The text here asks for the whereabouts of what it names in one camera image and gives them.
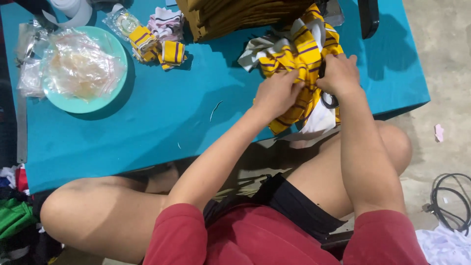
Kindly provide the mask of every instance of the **thigh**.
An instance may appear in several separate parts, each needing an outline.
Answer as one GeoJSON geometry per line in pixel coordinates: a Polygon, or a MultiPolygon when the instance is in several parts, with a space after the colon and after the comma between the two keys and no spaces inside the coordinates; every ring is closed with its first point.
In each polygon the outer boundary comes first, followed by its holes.
{"type": "MultiPolygon", "coordinates": [[[[388,123],[378,121],[376,124],[400,175],[412,156],[409,138],[388,123]]],[[[353,205],[343,186],[341,174],[340,133],[323,143],[317,156],[302,164],[287,178],[312,202],[337,219],[353,213],[353,205]]]]}
{"type": "Polygon", "coordinates": [[[46,199],[41,222],[48,234],[65,245],[137,264],[166,199],[140,192],[145,188],[117,176],[72,181],[46,199]]]}

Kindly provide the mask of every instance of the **small plastic packet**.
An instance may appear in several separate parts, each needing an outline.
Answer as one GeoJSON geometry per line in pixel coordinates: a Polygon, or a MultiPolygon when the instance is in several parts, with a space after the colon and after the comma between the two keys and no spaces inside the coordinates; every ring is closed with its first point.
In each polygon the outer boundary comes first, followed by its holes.
{"type": "Polygon", "coordinates": [[[129,34],[131,34],[138,26],[142,26],[139,20],[133,16],[129,11],[119,4],[116,4],[111,12],[102,21],[107,25],[116,35],[125,41],[129,41],[129,34]]]}
{"type": "Polygon", "coordinates": [[[95,40],[74,29],[51,35],[44,52],[47,87],[66,98],[90,101],[109,95],[126,70],[121,58],[107,54],[95,40]]]}
{"type": "Polygon", "coordinates": [[[21,65],[18,89],[24,97],[43,98],[41,60],[26,58],[21,65]]]}

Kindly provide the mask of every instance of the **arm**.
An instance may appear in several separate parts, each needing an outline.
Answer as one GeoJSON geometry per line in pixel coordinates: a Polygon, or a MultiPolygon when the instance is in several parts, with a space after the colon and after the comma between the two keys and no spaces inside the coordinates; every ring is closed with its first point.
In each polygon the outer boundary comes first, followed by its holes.
{"type": "Polygon", "coordinates": [[[356,62],[356,56],[329,55],[325,77],[317,81],[322,90],[337,96],[341,106],[343,184],[356,217],[381,209],[405,214],[401,183],[358,84],[356,62]]]}
{"type": "Polygon", "coordinates": [[[298,71],[294,70],[273,75],[260,84],[252,108],[183,173],[164,207],[189,203],[202,211],[255,136],[294,104],[303,87],[302,83],[293,85],[296,77],[298,71]]]}

